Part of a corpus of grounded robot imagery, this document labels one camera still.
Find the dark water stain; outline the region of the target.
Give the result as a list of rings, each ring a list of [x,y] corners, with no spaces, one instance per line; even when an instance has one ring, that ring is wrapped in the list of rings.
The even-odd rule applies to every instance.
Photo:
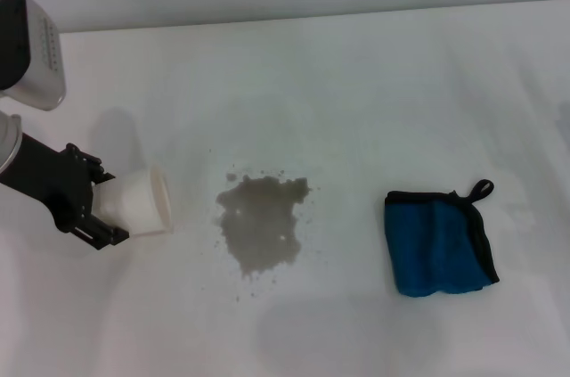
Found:
[[[282,279],[327,266],[318,200],[324,187],[285,169],[224,173],[215,196],[214,248],[231,260],[235,305],[273,293]]]

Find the blue rag with black trim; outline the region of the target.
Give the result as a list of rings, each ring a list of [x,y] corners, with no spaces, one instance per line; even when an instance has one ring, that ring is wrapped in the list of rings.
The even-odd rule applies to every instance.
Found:
[[[384,233],[396,289],[421,298],[463,294],[498,283],[484,220],[474,206],[494,184],[478,181],[469,195],[391,191],[384,200]]]

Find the white paper cup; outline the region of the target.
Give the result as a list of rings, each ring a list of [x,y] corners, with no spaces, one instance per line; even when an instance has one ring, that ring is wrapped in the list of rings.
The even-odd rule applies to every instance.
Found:
[[[164,173],[157,167],[116,177],[93,187],[92,214],[130,236],[162,234],[173,226]]]

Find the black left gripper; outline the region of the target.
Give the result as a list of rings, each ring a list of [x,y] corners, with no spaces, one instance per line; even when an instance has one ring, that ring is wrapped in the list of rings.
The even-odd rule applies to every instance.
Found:
[[[91,215],[93,184],[114,178],[99,158],[73,143],[57,152],[24,134],[14,159],[0,173],[0,184],[41,202],[60,231],[101,250],[129,238],[128,231]]]

